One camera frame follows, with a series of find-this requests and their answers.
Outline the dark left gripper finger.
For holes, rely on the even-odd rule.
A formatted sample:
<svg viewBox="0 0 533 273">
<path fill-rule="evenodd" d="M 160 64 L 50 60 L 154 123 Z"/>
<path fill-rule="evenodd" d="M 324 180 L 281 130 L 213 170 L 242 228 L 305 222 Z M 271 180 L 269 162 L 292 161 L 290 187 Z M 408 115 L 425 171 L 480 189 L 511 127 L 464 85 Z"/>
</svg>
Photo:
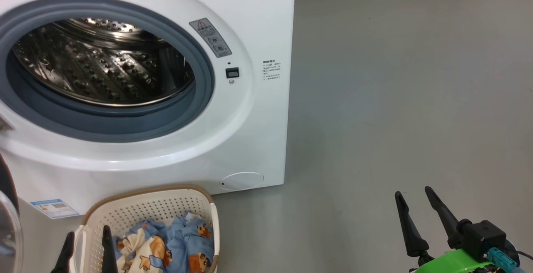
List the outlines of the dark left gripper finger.
<svg viewBox="0 0 533 273">
<path fill-rule="evenodd" d="M 69 262 L 74 254 L 75 233 L 67 233 L 55 267 L 51 273 L 69 273 Z"/>
<path fill-rule="evenodd" d="M 114 241 L 111 229 L 108 225 L 105 225 L 102 230 L 102 247 L 104 249 L 102 258 L 102 273 L 118 273 L 113 244 Z"/>
</svg>

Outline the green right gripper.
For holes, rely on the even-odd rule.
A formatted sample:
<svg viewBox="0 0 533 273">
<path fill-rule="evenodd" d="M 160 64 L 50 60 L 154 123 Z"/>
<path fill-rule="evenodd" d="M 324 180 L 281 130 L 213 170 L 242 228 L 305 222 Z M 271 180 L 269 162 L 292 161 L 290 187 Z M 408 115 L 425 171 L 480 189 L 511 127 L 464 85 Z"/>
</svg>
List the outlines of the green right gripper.
<svg viewBox="0 0 533 273">
<path fill-rule="evenodd" d="M 409 257 L 418 258 L 418 268 L 413 273 L 485 273 L 491 262 L 478 262 L 461 248 L 461 235 L 457 230 L 458 220 L 442 202 L 430 186 L 425 186 L 425 193 L 432 208 L 437 212 L 448 236 L 448 246 L 454 251 L 447 252 L 438 258 L 428 254 L 429 245 L 421 237 L 409 215 L 409 207 L 400 191 L 395 193 L 395 201 L 405 242 L 406 253 Z"/>
</svg>

